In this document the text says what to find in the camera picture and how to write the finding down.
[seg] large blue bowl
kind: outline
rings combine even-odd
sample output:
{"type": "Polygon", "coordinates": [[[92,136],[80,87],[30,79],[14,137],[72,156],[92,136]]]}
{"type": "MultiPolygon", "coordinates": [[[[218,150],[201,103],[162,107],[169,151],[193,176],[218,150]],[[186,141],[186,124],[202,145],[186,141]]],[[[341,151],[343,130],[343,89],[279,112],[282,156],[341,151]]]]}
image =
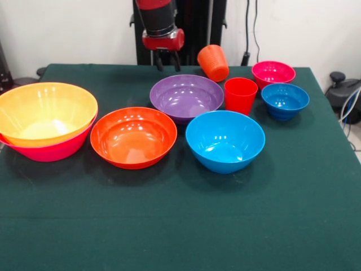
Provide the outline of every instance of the large blue bowl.
{"type": "Polygon", "coordinates": [[[261,95],[270,115],[283,121],[293,118],[310,103],[307,92],[291,84],[268,85],[261,95]]]}
{"type": "Polygon", "coordinates": [[[262,151],[266,137],[251,118],[232,111],[213,111],[193,119],[186,140],[198,161],[220,174],[246,167],[262,151]]]}

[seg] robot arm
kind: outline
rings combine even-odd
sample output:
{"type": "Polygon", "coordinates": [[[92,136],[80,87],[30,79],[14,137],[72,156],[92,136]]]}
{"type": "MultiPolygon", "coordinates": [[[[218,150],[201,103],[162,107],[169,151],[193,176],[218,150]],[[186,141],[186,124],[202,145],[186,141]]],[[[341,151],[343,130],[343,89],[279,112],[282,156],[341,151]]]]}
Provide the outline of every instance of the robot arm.
{"type": "Polygon", "coordinates": [[[180,71],[178,51],[184,45],[184,31],[175,26],[174,7],[171,0],[136,0],[144,32],[144,46],[154,52],[154,60],[158,70],[163,66],[159,51],[168,51],[175,60],[175,69],[180,71]]]}

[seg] green tablecloth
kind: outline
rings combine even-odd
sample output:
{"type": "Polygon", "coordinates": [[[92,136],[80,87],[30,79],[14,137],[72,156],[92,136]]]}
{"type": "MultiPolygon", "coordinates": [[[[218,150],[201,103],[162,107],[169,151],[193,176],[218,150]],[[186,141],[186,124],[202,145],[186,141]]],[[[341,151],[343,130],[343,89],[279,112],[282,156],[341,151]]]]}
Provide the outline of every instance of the green tablecloth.
{"type": "MultiPolygon", "coordinates": [[[[198,73],[183,67],[183,73],[198,73]]],[[[155,67],[57,65],[42,81],[79,85],[99,117],[149,106],[155,67]]],[[[230,77],[250,77],[232,67],[230,77]]],[[[280,123],[257,98],[266,147],[229,176],[202,167],[179,128],[168,156],[141,171],[104,162],[89,141],[68,159],[0,153],[0,270],[361,270],[361,166],[308,68],[310,105],[280,123]]]]}

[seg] white wall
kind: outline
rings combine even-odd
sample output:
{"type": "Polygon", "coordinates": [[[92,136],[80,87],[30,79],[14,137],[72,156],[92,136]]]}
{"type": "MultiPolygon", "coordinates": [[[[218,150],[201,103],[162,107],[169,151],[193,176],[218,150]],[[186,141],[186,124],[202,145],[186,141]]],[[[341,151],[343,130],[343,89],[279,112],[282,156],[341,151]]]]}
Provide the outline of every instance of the white wall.
{"type": "MultiPolygon", "coordinates": [[[[253,29],[254,0],[249,25],[253,29]]],[[[294,67],[311,67],[321,87],[329,73],[343,71],[361,78],[360,0],[259,0],[256,35],[262,60],[279,60],[294,67]]],[[[229,65],[239,65],[245,51],[246,0],[227,0],[228,29],[222,47],[229,65]]],[[[251,58],[257,48],[250,32],[251,58]]]]}
{"type": "Polygon", "coordinates": [[[136,64],[132,0],[0,0],[13,77],[50,63],[136,64]]]}
{"type": "MultiPolygon", "coordinates": [[[[222,46],[230,65],[239,65],[245,50],[245,5],[227,0],[222,46]]],[[[330,71],[360,78],[360,10],[360,0],[259,0],[260,60],[310,66],[323,89],[330,71]]],[[[135,64],[132,12],[131,0],[0,0],[0,39],[13,76],[34,76],[49,63],[135,64]]]]}

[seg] small pink bowl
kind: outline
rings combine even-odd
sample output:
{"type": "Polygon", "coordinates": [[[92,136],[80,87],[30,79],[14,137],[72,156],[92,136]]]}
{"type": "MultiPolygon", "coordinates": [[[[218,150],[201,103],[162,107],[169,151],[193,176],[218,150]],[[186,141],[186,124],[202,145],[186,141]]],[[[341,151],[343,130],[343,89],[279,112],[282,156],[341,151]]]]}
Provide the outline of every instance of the small pink bowl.
{"type": "Polygon", "coordinates": [[[290,83],[296,76],[292,67],[277,61],[258,62],[252,67],[252,74],[261,90],[273,83],[290,83]]]}
{"type": "Polygon", "coordinates": [[[68,139],[62,143],[58,143],[55,145],[37,147],[37,148],[17,147],[12,144],[9,144],[2,134],[0,134],[0,142],[9,146],[10,148],[13,148],[18,153],[34,161],[38,161],[38,162],[58,161],[71,156],[80,149],[94,121],[96,120],[97,115],[98,112],[96,112],[95,117],[83,132],[81,132],[80,134],[76,135],[71,139],[68,139]]]}

